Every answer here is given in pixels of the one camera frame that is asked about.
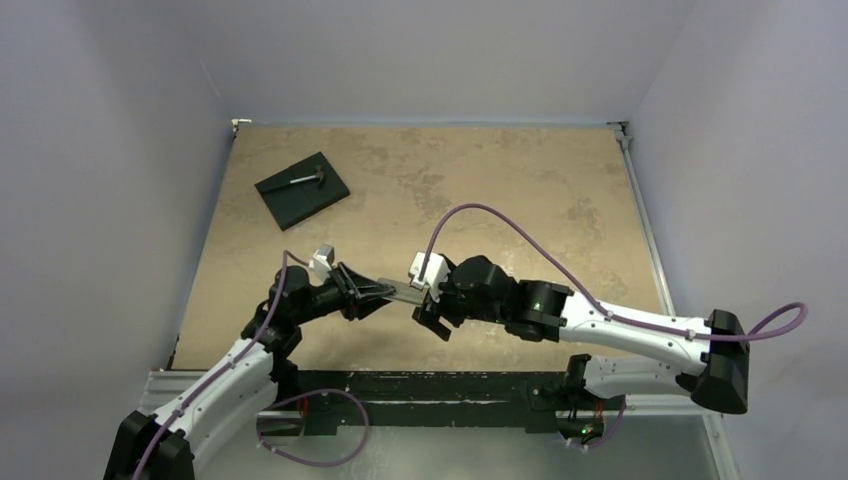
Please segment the grey remote control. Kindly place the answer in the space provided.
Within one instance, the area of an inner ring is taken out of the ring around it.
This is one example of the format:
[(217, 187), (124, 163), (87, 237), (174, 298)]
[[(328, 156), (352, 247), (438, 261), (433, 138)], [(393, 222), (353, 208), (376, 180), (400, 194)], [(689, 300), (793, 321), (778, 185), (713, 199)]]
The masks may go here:
[(385, 285), (390, 290), (390, 294), (386, 296), (386, 299), (393, 302), (420, 305), (427, 297), (426, 290), (418, 290), (410, 286), (407, 282), (388, 278), (379, 278), (377, 282)]

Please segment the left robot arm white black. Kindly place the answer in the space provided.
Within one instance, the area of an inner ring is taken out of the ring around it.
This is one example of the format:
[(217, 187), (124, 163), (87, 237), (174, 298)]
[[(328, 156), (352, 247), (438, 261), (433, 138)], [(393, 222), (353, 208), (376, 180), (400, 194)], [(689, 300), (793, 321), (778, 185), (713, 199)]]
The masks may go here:
[(214, 453), (262, 409), (303, 399), (288, 357), (303, 324), (339, 312), (360, 320), (390, 303), (396, 289), (345, 264), (319, 285), (306, 268), (284, 264), (268, 297), (229, 351), (173, 400), (150, 414), (130, 413), (119, 425), (107, 479), (195, 479)]

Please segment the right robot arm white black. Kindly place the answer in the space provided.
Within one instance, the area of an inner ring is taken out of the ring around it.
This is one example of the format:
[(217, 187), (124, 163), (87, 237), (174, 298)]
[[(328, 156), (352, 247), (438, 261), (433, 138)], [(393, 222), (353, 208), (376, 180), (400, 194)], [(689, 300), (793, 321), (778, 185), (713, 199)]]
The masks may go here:
[(467, 320), (499, 324), (531, 342), (589, 343), (627, 352), (571, 357), (561, 381), (576, 407), (622, 395), (682, 395), (724, 414), (748, 410), (750, 345), (737, 316), (675, 317), (591, 301), (571, 288), (517, 280), (484, 256), (458, 265), (416, 254), (408, 275), (425, 298), (413, 317), (443, 340)]

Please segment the black square tray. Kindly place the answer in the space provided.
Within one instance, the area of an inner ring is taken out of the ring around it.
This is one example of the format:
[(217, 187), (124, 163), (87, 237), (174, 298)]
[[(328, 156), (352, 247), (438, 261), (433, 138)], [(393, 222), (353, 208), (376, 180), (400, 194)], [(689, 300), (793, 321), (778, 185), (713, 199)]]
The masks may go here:
[[(324, 183), (302, 183), (292, 187), (262, 193), (267, 186), (280, 181), (312, 175), (320, 165), (325, 173)], [(347, 198), (350, 190), (322, 152), (317, 152), (255, 184), (261, 199), (281, 231), (285, 231), (331, 205)]]

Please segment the small metal hammer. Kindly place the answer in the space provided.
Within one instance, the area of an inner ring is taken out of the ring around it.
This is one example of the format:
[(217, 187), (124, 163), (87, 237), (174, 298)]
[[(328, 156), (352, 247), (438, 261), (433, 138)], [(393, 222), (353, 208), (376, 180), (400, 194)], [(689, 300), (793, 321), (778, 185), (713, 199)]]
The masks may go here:
[(321, 186), (324, 183), (325, 173), (323, 168), (318, 165), (315, 167), (315, 172), (312, 175), (302, 176), (299, 178), (294, 178), (291, 180), (285, 180), (277, 182), (273, 185), (267, 186), (262, 190), (262, 193), (271, 193), (279, 190), (283, 190), (294, 185), (299, 185), (302, 183), (315, 182), (318, 186)]

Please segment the aluminium frame rail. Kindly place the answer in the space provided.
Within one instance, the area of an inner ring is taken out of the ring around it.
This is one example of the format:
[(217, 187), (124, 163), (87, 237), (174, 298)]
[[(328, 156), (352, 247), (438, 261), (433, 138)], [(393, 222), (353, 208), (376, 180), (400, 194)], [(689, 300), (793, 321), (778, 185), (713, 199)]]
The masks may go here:
[[(130, 479), (146, 447), (200, 371), (152, 373), (139, 409), (119, 425), (107, 462), (106, 479)], [(143, 479), (198, 479), (201, 470), (228, 440), (276, 398), (266, 374), (255, 380), (218, 380), (191, 404), (160, 438), (142, 471)]]

